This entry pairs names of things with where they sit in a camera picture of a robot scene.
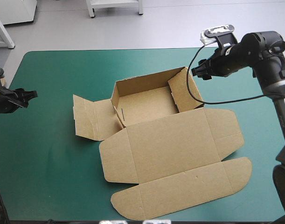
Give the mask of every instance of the gray floor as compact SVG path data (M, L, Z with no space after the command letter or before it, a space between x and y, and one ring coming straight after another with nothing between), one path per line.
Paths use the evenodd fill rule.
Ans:
M266 30L285 39L285 0L144 0L142 16L113 8L94 19L85 0L38 0L34 23L7 27L16 47L0 49L0 67L9 85L29 51L199 47L201 30L225 23L238 40Z

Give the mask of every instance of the cardboard box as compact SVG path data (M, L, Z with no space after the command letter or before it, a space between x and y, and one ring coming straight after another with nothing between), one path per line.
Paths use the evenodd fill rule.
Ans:
M128 126L100 144L105 179L139 185L112 195L124 217L145 220L232 195L249 181L235 114L195 109Z
M111 197L128 219L232 195L251 176L249 159L222 161L244 143L235 114L193 100L186 73L183 67L117 81L111 99L97 102L74 95L76 135L105 139L99 147L105 179L138 184Z
M76 95L76 135L104 140L126 126L202 107L186 86L187 68L177 68L115 83L111 99L92 102ZM190 77L190 89L201 99Z

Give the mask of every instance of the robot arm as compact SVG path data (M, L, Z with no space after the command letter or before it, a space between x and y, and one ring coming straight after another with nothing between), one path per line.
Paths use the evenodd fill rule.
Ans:
M285 138L285 41L275 31L246 34L237 43L232 25L210 28L202 32L204 45L217 42L214 54L201 60L192 69L193 76L204 80L212 76L227 77L245 67L251 67L253 77L258 79L262 92L272 99ZM281 162L274 168L273 180L285 209L285 146L276 160ZM274 224L285 224L285 216Z
M4 71L0 68L0 79L3 77ZM13 113L18 108L27 108L28 101L35 97L36 91L24 91L22 88L9 90L0 81L0 113Z

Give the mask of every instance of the table surface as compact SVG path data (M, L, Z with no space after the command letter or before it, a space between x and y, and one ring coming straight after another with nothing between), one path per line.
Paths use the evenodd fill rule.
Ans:
M114 82L188 65L197 49L40 51L27 53L11 88L37 90L28 109L0 115L0 191L12 220L123 219L114 192L133 186L106 182L99 142L75 136L72 94L111 96ZM198 59L209 57L205 48ZM251 69L228 78L195 79L203 98L220 101L261 94ZM164 216L178 221L269 221L284 211L272 183L284 139L267 98L214 106L232 109L245 145L229 159L253 163L249 184L233 196Z

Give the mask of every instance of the white cabinet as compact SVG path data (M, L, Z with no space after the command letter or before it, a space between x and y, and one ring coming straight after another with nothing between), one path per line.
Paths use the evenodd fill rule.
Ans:
M0 20L5 24L34 20L36 0L0 0Z
M139 15L143 14L142 0L86 0L90 17L95 17L95 8L138 7Z

